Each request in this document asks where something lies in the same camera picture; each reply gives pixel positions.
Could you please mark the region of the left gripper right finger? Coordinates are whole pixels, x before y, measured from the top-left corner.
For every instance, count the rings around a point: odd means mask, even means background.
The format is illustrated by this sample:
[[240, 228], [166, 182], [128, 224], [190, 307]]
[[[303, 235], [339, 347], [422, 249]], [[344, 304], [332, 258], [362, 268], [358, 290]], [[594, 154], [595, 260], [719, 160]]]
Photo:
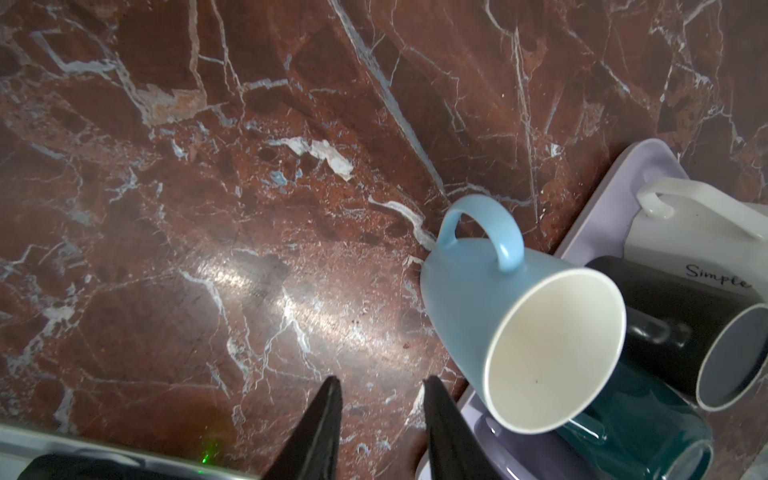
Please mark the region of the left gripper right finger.
[[432, 479], [501, 479], [437, 376], [424, 380]]

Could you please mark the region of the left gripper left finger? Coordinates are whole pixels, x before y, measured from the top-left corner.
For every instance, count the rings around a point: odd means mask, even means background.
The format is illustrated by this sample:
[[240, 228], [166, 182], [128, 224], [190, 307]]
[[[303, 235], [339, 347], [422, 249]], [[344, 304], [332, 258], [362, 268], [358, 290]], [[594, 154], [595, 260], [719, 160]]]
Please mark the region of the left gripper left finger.
[[341, 383], [329, 376], [263, 479], [336, 479], [342, 409]]

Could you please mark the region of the light blue mug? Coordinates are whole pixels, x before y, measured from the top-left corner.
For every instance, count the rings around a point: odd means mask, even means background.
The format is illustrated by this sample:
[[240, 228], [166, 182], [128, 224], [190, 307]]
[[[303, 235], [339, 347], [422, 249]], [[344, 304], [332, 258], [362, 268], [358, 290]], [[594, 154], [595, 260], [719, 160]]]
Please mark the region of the light blue mug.
[[617, 285], [524, 244], [496, 200], [465, 196], [446, 212], [420, 273], [426, 313], [490, 414], [540, 434], [584, 411], [623, 349]]

